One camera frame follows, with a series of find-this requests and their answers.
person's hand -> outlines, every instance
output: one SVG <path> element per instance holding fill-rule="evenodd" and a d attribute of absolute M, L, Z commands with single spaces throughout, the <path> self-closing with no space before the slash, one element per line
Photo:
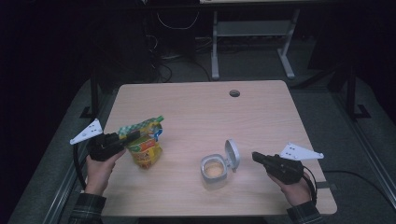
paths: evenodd
<path fill-rule="evenodd" d="M 108 179 L 116 165 L 116 160 L 125 153 L 125 149 L 112 156 L 107 161 L 94 161 L 91 156 L 87 156 L 87 187 L 85 193 L 103 195 L 107 188 Z"/>
<path fill-rule="evenodd" d="M 309 175 L 307 173 L 304 173 L 304 175 L 309 179 Z M 268 176 L 280 186 L 280 189 L 285 194 L 285 197 L 291 206 L 311 201 L 311 191 L 303 178 L 301 178 L 298 183 L 285 185 L 273 175 L 268 174 Z"/>

container lid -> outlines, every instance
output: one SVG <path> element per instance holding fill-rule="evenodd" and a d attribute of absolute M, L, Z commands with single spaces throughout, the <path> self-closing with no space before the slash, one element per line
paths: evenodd
<path fill-rule="evenodd" d="M 225 142 L 225 153 L 227 155 L 227 164 L 233 169 L 233 172 L 236 172 L 241 158 L 239 156 L 238 147 L 233 139 L 228 139 Z"/>

chip bag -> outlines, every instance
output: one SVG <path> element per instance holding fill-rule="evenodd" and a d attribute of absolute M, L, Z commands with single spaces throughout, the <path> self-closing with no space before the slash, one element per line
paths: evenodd
<path fill-rule="evenodd" d="M 119 137 L 124 138 L 128 133 L 140 132 L 140 138 L 126 145 L 131 153 L 134 163 L 143 169 L 148 169 L 160 157 L 163 149 L 158 142 L 160 134 L 163 132 L 161 125 L 163 116 L 147 119 L 143 122 L 124 126 L 119 129 Z"/>

round container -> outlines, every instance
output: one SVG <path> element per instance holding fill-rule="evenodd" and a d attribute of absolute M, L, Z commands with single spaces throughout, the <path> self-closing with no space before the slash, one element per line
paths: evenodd
<path fill-rule="evenodd" d="M 227 158 L 224 159 L 220 154 L 212 154 L 203 157 L 201 160 L 201 174 L 207 189 L 220 189 L 226 184 L 228 167 L 233 172 L 239 166 L 239 152 L 233 139 L 225 142 L 225 153 Z"/>

sleeve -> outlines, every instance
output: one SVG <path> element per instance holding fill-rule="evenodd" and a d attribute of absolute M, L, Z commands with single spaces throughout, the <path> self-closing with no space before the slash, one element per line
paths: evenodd
<path fill-rule="evenodd" d="M 291 221 L 295 224 L 323 224 L 323 217 L 312 202 L 293 206 L 288 210 Z"/>
<path fill-rule="evenodd" d="M 106 198 L 102 196 L 81 193 L 70 215 L 69 224 L 102 223 L 101 214 L 105 202 Z"/>

